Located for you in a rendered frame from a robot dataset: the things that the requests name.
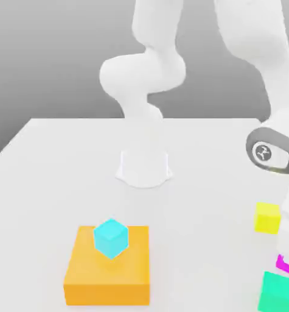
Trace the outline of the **large orange box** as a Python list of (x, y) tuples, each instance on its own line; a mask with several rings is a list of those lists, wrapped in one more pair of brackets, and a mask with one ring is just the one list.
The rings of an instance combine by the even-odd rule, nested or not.
[(149, 305), (149, 228), (129, 226), (129, 246), (110, 260), (94, 247), (93, 226), (78, 228), (63, 282), (67, 305)]

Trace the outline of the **small green cube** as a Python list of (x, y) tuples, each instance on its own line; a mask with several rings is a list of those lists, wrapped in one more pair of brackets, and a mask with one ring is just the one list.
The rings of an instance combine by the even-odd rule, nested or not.
[(260, 312), (289, 312), (289, 277), (265, 271), (257, 309)]

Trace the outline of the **small yellow cube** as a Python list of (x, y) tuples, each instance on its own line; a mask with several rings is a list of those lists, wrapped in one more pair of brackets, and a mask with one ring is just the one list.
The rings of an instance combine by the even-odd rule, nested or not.
[(260, 233), (277, 234), (280, 227), (280, 207), (276, 204), (258, 202), (254, 213), (254, 230)]

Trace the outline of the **small cyan cube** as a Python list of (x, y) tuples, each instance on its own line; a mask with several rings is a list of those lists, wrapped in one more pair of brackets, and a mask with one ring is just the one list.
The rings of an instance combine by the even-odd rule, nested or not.
[(93, 230), (94, 246), (110, 260), (129, 246), (128, 228), (115, 219), (109, 219)]

